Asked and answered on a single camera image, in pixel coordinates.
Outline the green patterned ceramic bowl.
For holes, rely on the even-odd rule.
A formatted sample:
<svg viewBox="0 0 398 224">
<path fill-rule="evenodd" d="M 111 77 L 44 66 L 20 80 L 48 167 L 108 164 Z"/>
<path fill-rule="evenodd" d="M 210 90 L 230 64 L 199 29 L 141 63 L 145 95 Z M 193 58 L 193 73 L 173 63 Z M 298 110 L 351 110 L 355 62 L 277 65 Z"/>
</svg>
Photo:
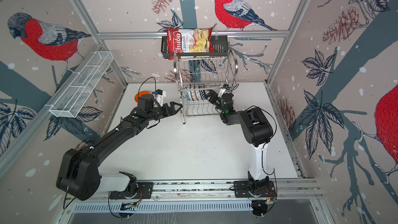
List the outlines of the green patterned ceramic bowl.
<svg viewBox="0 0 398 224">
<path fill-rule="evenodd" d="M 211 92 L 212 92 L 211 90 L 205 90 L 205 96 L 207 99 L 209 99 L 211 97 L 211 95 L 212 95 Z"/>
</svg>

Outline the white brown patterned bowl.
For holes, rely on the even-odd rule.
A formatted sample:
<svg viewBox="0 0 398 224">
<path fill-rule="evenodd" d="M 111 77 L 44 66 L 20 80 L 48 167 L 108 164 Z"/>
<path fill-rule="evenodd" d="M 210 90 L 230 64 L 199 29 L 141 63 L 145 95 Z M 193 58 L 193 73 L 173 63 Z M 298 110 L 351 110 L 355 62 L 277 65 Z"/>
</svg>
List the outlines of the white brown patterned bowl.
<svg viewBox="0 0 398 224">
<path fill-rule="evenodd" d="M 196 91 L 195 91 L 195 95 L 196 95 L 196 98 L 197 98 L 198 101 L 200 101 L 200 100 L 202 99 L 199 90 L 196 90 Z"/>
</svg>

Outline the red patterned ceramic bowl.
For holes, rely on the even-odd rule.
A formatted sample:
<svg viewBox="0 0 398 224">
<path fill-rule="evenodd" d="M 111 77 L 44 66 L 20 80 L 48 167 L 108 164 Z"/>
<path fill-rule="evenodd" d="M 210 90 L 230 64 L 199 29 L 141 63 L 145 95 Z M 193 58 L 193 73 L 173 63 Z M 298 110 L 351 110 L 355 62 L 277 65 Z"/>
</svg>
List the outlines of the red patterned ceramic bowl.
<svg viewBox="0 0 398 224">
<path fill-rule="evenodd" d="M 191 91 L 190 91 L 190 94 L 191 94 L 192 101 L 196 101 L 196 100 L 197 100 L 197 97 L 196 97 L 195 91 L 194 91 L 194 90 L 191 90 Z"/>
</svg>

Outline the blue floral ceramic bowl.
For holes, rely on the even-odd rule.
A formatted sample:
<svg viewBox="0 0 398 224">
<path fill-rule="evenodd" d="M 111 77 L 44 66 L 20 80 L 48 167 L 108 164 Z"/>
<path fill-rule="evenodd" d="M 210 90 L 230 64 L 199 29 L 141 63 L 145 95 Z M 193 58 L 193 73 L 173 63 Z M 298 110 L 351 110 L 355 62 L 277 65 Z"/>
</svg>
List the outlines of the blue floral ceramic bowl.
<svg viewBox="0 0 398 224">
<path fill-rule="evenodd" d="M 186 97 L 187 101 L 192 101 L 190 91 L 185 92 L 185 97 Z"/>
</svg>

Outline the stainless steel dish rack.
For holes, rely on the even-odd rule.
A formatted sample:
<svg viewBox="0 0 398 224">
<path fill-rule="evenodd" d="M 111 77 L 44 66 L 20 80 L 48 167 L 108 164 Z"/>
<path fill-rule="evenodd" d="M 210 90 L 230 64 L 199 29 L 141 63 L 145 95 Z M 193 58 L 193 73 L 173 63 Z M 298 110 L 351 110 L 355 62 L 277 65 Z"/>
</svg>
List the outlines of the stainless steel dish rack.
<svg viewBox="0 0 398 224">
<path fill-rule="evenodd" d="M 234 90 L 238 74 L 238 62 L 230 50 L 227 56 L 187 56 L 174 54 L 173 74 L 180 94 L 182 123 L 188 118 L 219 115 L 214 105 L 207 99 L 187 101 L 186 91 L 213 90 L 219 93 L 222 88 Z"/>
</svg>

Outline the orange plastic bowl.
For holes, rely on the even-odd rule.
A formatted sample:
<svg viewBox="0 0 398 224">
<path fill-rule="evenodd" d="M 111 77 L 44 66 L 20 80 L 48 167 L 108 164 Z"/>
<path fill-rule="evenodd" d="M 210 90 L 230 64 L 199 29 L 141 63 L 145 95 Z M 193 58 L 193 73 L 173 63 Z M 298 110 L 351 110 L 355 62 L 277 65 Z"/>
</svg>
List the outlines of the orange plastic bowl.
<svg viewBox="0 0 398 224">
<path fill-rule="evenodd" d="M 151 92 L 149 91 L 140 91 L 139 93 L 137 93 L 134 97 L 135 102 L 138 102 L 138 99 L 143 96 L 143 95 L 147 95 L 147 94 L 151 94 Z"/>
</svg>

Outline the blue geometric upturned bowl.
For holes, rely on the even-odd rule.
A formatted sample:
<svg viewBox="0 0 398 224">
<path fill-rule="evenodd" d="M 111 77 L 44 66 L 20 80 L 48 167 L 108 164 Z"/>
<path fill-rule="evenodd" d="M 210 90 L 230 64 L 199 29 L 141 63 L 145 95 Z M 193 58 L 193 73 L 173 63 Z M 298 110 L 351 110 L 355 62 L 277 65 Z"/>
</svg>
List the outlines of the blue geometric upturned bowl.
<svg viewBox="0 0 398 224">
<path fill-rule="evenodd" d="M 200 90 L 200 95 L 201 95 L 202 100 L 206 99 L 205 92 L 203 90 Z"/>
</svg>

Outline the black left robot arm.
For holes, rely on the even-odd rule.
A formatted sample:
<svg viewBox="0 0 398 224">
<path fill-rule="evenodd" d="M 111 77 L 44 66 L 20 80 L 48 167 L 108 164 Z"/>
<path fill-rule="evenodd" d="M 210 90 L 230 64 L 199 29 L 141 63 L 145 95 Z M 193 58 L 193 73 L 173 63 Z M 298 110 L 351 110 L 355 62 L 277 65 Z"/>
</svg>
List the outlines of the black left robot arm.
<svg viewBox="0 0 398 224">
<path fill-rule="evenodd" d="M 139 97 L 137 107 L 98 143 L 81 150 L 70 149 L 64 154 L 56 187 L 82 201 L 89 199 L 108 182 L 98 167 L 110 154 L 148 128 L 150 121 L 174 116 L 182 108 L 183 105 L 176 102 L 161 105 L 151 94 Z"/>
</svg>

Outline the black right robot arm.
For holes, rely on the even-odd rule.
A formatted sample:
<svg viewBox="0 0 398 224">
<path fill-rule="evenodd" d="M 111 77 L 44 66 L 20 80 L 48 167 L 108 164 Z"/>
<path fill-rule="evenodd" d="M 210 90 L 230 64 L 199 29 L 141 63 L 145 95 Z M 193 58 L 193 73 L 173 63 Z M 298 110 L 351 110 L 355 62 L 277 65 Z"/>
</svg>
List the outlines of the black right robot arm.
<svg viewBox="0 0 398 224">
<path fill-rule="evenodd" d="M 233 106 L 232 93 L 219 96 L 215 91 L 209 90 L 205 93 L 205 98 L 219 111 L 224 124 L 240 125 L 246 141 L 254 147 L 255 160 L 248 172 L 247 184 L 250 192 L 258 195 L 259 191 L 269 186 L 269 174 L 265 171 L 265 152 L 276 129 L 273 129 L 265 117 L 266 111 L 258 106 L 250 106 L 237 112 Z"/>
</svg>

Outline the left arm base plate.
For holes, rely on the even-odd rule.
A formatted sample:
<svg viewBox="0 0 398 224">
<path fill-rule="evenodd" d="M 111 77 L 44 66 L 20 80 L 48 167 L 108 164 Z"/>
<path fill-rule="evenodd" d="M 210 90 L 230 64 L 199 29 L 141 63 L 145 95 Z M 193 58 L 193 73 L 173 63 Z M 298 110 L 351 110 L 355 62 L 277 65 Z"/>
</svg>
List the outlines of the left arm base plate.
<svg viewBox="0 0 398 224">
<path fill-rule="evenodd" d="M 153 182 L 136 182 L 128 186 L 125 191 L 112 191 L 109 198 L 111 200 L 146 200 L 152 195 Z"/>
</svg>

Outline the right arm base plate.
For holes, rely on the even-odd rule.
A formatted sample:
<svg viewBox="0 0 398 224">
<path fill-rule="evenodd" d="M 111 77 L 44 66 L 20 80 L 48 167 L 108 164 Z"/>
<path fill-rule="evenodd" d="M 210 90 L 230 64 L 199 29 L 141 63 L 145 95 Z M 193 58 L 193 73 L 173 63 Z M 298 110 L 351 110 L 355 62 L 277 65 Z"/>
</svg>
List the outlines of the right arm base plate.
<svg viewBox="0 0 398 224">
<path fill-rule="evenodd" d="M 267 184 L 250 185 L 247 181 L 234 181 L 232 189 L 236 198 L 275 198 L 276 187 L 273 181 Z"/>
</svg>

